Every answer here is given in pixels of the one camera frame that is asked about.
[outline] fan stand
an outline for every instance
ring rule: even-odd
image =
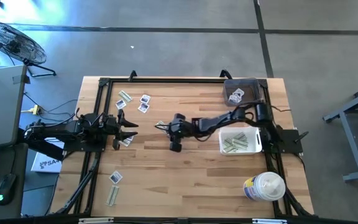
[[[34,74],[31,72],[30,68],[27,68],[27,71],[29,71],[31,77],[44,77],[44,76],[50,76],[50,75],[56,76],[56,72],[55,72],[54,70],[49,69],[49,68],[45,68],[45,67],[40,66],[40,65],[36,65],[36,64],[30,62],[30,60],[28,60],[28,59],[24,59],[24,60],[23,60],[23,64],[26,65],[26,66],[28,66],[28,67],[29,67],[29,66],[35,66],[35,67],[39,67],[39,68],[42,68],[42,69],[44,69],[44,70],[46,70],[46,71],[50,71],[50,72],[51,72],[51,73],[45,73],[45,74],[34,75]]]

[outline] concrete floor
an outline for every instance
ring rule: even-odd
[[[21,8],[6,1],[0,21],[23,24],[92,27],[192,27],[257,29],[252,0],[99,0],[30,1]],[[266,29],[358,30],[358,1],[260,0]],[[266,77],[259,34],[187,34],[136,32],[25,31],[48,55],[57,77],[32,78],[26,91],[45,108],[77,98],[85,75]],[[274,77],[285,79],[293,119],[304,138],[306,176],[315,213],[358,221],[358,182],[342,175],[357,170],[340,121],[321,117],[358,91],[358,35],[267,35]],[[11,61],[0,53],[0,66]],[[25,99],[23,109],[32,103]],[[75,103],[60,109],[72,112]],[[21,125],[37,118],[23,114]],[[29,153],[28,164],[34,153]],[[26,173],[22,211],[33,208],[54,183],[54,175]]]

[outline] electric fan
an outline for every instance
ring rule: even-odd
[[[40,66],[40,64],[45,63],[47,56],[39,44],[17,29],[2,22],[0,22],[0,51],[12,58],[18,59],[26,66],[36,66],[51,72],[34,75],[28,69],[32,77],[56,75],[54,70]]]

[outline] fan grill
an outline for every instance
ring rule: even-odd
[[[0,51],[12,58],[39,65],[47,60],[43,48],[27,35],[0,22]]]

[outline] white plastic container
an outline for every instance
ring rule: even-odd
[[[223,151],[223,141],[226,138],[232,138],[239,133],[244,133],[247,136],[248,147],[247,149],[238,149],[236,152]],[[238,155],[252,155],[262,150],[262,143],[259,136],[259,128],[244,127],[244,128],[221,128],[219,130],[219,147],[221,154],[225,156],[238,156]]]
[[[244,182],[246,197],[256,201],[275,201],[284,196],[284,180],[276,173],[264,172]]]

